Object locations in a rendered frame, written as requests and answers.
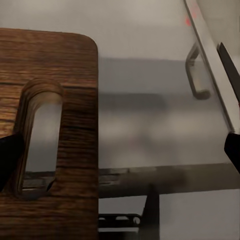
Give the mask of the parer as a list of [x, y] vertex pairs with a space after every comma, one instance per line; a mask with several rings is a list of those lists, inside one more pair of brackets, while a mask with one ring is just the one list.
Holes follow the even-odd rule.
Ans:
[[240, 104], [240, 75], [234, 65], [234, 62], [228, 54], [226, 47], [222, 42], [220, 43], [219, 47], [219, 55], [226, 73], [230, 79], [231, 85], [233, 86], [236, 93], [238, 103]]

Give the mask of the cutting board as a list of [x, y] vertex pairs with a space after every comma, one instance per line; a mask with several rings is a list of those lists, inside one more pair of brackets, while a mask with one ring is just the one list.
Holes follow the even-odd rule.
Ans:
[[51, 188], [34, 200], [0, 193], [0, 240], [99, 240], [98, 46], [80, 33], [0, 27], [0, 139], [23, 134], [29, 101], [62, 95]]

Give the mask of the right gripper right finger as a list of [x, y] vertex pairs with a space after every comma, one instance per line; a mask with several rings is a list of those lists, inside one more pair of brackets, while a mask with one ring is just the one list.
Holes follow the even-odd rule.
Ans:
[[240, 173], [240, 135], [228, 133], [225, 140], [224, 152], [227, 154], [233, 165]]

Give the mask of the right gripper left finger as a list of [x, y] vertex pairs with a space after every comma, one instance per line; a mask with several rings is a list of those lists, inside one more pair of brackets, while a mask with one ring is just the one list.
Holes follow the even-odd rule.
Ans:
[[23, 134], [0, 138], [0, 193], [26, 153]]

